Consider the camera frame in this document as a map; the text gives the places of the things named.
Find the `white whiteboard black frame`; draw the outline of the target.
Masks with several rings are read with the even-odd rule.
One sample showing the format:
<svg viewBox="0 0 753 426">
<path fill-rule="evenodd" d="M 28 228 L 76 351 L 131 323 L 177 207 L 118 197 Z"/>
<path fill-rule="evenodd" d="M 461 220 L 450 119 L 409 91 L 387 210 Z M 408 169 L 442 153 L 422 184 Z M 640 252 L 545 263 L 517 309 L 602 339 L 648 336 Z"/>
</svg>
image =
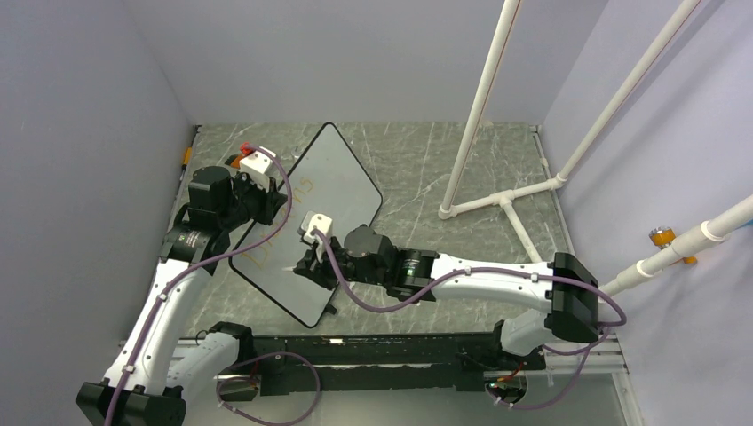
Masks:
<svg viewBox="0 0 753 426">
<path fill-rule="evenodd" d="M 251 224 L 237 244 L 243 253 L 232 257 L 229 264 L 288 315 L 313 328 L 332 300 L 333 291 L 281 269 L 294 266 L 309 249 L 298 234 L 305 213 L 312 210 L 330 217 L 333 234 L 342 241 L 352 229 L 373 222 L 383 196 L 332 122 L 319 128 L 293 164 L 289 181 L 290 187 L 279 184 L 278 188 L 281 193 L 292 193 L 292 211 L 280 209 L 275 217 L 277 221 L 286 218 L 286 225 L 271 236 L 277 221 Z"/>
</svg>

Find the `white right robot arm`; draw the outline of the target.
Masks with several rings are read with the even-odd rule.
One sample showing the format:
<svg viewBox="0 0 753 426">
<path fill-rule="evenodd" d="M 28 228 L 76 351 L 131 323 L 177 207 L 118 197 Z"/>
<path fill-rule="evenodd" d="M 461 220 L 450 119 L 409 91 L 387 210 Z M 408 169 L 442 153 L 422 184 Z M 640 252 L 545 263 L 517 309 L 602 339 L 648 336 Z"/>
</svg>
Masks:
<svg viewBox="0 0 753 426">
<path fill-rule="evenodd" d="M 491 300 L 525 307 L 498 325 L 489 356 L 500 368 L 556 339 L 595 343 L 600 336 L 598 284 L 568 253 L 550 262 L 499 264 L 436 251 L 400 248 L 367 225 L 339 241 L 324 225 L 299 231 L 308 246 L 292 271 L 326 288 L 341 288 L 362 309 L 396 312 L 444 299 Z"/>
</svg>

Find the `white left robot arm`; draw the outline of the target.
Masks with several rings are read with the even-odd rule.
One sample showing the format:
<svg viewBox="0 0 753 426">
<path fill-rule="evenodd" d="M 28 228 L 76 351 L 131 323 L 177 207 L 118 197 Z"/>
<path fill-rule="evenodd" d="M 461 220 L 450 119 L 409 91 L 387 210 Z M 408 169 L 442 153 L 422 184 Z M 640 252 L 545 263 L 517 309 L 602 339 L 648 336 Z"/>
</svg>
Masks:
<svg viewBox="0 0 753 426">
<path fill-rule="evenodd" d="M 126 343 L 97 383 L 85 382 L 76 404 L 93 425 L 180 425 L 198 388 L 226 368 L 248 370 L 257 355 L 250 327 L 220 321 L 188 355 L 173 359 L 192 307 L 248 222 L 271 225 L 287 196 L 272 163 L 196 170 L 189 200 L 162 241 L 147 300 Z"/>
</svg>

